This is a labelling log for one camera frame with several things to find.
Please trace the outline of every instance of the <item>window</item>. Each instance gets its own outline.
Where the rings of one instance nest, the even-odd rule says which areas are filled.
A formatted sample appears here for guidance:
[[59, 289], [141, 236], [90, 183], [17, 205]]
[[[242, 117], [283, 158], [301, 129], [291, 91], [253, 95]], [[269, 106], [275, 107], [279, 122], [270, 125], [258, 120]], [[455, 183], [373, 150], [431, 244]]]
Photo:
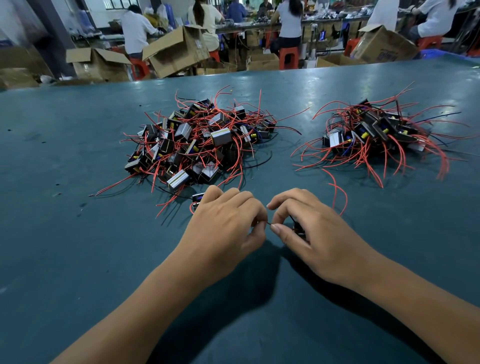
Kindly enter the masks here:
[[138, 0], [103, 0], [105, 9], [128, 9], [130, 5], [138, 5]]

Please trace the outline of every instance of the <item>blue shirt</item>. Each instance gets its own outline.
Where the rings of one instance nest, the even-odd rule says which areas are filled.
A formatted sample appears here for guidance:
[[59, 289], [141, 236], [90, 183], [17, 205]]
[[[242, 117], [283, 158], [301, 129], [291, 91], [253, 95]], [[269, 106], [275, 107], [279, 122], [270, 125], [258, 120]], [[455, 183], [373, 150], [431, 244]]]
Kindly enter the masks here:
[[227, 19], [232, 19], [235, 23], [241, 23], [246, 16], [247, 10], [239, 2], [233, 2], [228, 7]]

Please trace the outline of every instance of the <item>person's left hand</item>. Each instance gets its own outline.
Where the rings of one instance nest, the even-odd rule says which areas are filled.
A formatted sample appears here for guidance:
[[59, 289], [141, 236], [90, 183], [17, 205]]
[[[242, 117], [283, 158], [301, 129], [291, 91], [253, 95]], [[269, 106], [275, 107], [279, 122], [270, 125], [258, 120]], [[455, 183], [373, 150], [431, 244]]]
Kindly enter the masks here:
[[266, 222], [267, 211], [251, 192], [210, 186], [172, 257], [206, 288], [263, 244]]

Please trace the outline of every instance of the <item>finger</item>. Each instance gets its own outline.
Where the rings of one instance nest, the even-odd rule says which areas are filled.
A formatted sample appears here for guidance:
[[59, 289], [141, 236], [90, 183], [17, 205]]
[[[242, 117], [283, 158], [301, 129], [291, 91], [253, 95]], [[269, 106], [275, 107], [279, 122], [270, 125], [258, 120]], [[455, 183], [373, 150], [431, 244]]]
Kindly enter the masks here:
[[283, 244], [288, 246], [301, 260], [305, 263], [310, 260], [312, 247], [300, 236], [295, 234], [292, 229], [282, 224], [272, 224], [270, 225], [270, 229], [281, 239]]
[[200, 200], [200, 205], [206, 204], [208, 202], [215, 201], [218, 199], [221, 195], [223, 195], [223, 191], [220, 190], [217, 186], [214, 184], [208, 186], [207, 190], [205, 191], [202, 199]]
[[306, 219], [314, 212], [310, 206], [305, 205], [303, 202], [289, 198], [276, 209], [272, 218], [272, 224], [283, 224], [287, 217], [292, 216], [305, 229]]
[[274, 198], [272, 198], [272, 200], [268, 203], [267, 208], [269, 210], [275, 210], [289, 198], [293, 198], [297, 201], [303, 202], [304, 204], [311, 207], [316, 207], [321, 204], [318, 198], [310, 191], [301, 190], [300, 188], [293, 188], [291, 190], [282, 192], [281, 194], [274, 196]]
[[251, 226], [255, 219], [257, 221], [268, 221], [268, 215], [265, 206], [263, 206], [262, 203], [256, 198], [247, 200], [239, 207], [239, 210], [241, 211], [242, 219], [244, 219], [243, 222], [247, 226]]
[[265, 227], [267, 226], [266, 221], [260, 221], [253, 229], [250, 234], [247, 235], [247, 240], [243, 243], [242, 256], [245, 258], [251, 252], [254, 252], [262, 246], [264, 243], [265, 236]]
[[221, 197], [218, 198], [219, 203], [225, 203], [229, 201], [233, 196], [236, 196], [240, 193], [238, 188], [230, 188], [227, 192], [225, 192]]
[[240, 207], [242, 206], [247, 200], [253, 198], [253, 194], [249, 191], [243, 191], [240, 192], [239, 194], [233, 196], [229, 201], [227, 201], [227, 204], [233, 206], [233, 207]]

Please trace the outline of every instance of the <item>fingernail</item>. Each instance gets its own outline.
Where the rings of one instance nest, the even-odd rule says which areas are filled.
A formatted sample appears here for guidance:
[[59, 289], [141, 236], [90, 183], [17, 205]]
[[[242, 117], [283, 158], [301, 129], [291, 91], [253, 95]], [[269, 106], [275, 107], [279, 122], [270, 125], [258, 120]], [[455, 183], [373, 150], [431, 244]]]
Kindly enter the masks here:
[[280, 229], [278, 228], [277, 224], [270, 225], [270, 230], [273, 231], [276, 235], [280, 233]]

